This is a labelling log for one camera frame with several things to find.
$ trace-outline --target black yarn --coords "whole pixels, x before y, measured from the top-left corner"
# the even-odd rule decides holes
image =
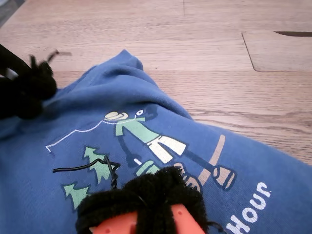
[[[76,230],[90,234],[89,228],[102,221],[137,211],[136,234],[176,234],[171,205],[183,204],[204,232],[208,221],[201,194],[186,187],[176,167],[163,168],[129,181],[122,189],[86,197],[78,206]]]
[[[23,119],[37,117],[43,110],[42,100],[51,98],[57,90],[53,72],[46,61],[39,65],[30,57],[31,67],[0,45],[0,119],[18,116]],[[7,69],[18,76],[10,80]]]

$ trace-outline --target black string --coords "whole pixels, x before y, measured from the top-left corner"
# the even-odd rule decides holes
[[[52,61],[52,59],[59,54],[59,51],[58,50],[55,50],[54,52],[52,52],[49,56],[48,56],[48,59],[47,59],[47,62],[50,63]]]
[[[112,175],[112,181],[111,181],[111,186],[112,189],[116,189],[117,188],[117,179],[118,179],[118,175],[116,174],[116,170],[118,167],[121,166],[120,163],[117,162],[110,162],[108,159],[108,156],[104,156],[105,161],[103,161],[100,158],[97,158],[96,160],[94,160],[93,162],[87,164],[87,165],[83,165],[83,166],[78,166],[78,167],[69,167],[69,168],[55,168],[52,170],[53,173],[55,172],[71,172],[71,171],[78,171],[78,170],[82,170],[82,169],[86,169],[88,167],[93,166],[94,164],[96,164],[97,162],[100,162],[102,164],[107,164],[108,169]]]
[[[209,222],[207,222],[207,224],[208,224],[208,226],[212,226],[214,228],[217,228],[219,233],[227,234],[227,232],[223,229],[223,227],[220,224],[218,224],[217,222],[209,221]]]

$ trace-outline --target blue shirt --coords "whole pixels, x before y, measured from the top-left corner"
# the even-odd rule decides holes
[[[110,189],[108,167],[52,170],[105,155],[121,164],[118,187],[164,166],[181,167],[186,183],[203,194],[208,219],[229,234],[312,232],[309,165],[195,122],[127,51],[91,68],[44,106],[37,119],[0,121],[2,234],[76,233],[80,201]]]

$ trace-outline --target wooden table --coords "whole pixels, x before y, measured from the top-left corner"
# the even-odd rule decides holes
[[[24,59],[71,52],[52,63],[60,87],[126,48],[195,120],[312,164],[312,73],[257,72],[242,38],[312,31],[311,12],[311,0],[27,0],[0,43]]]

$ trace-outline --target pine tree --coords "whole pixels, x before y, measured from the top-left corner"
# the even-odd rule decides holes
[[[94,153],[96,149],[86,147],[84,152],[84,157],[89,157],[89,162],[93,162],[94,160],[100,158],[105,161],[104,156],[105,155],[97,155]],[[106,164],[102,164],[100,162],[97,162],[93,166],[89,167],[89,170],[95,170],[95,173],[97,174],[97,183],[101,183],[102,177],[107,180],[110,175],[110,171],[108,169],[108,166]]]
[[[75,189],[75,183],[74,184],[70,184],[67,186],[63,186],[65,193],[66,193],[66,197],[68,197],[69,195],[72,198],[73,201],[73,206],[74,206],[74,210],[77,209],[78,205],[81,203],[81,201],[88,195],[88,189],[89,187],[86,188],[82,188],[82,189]]]

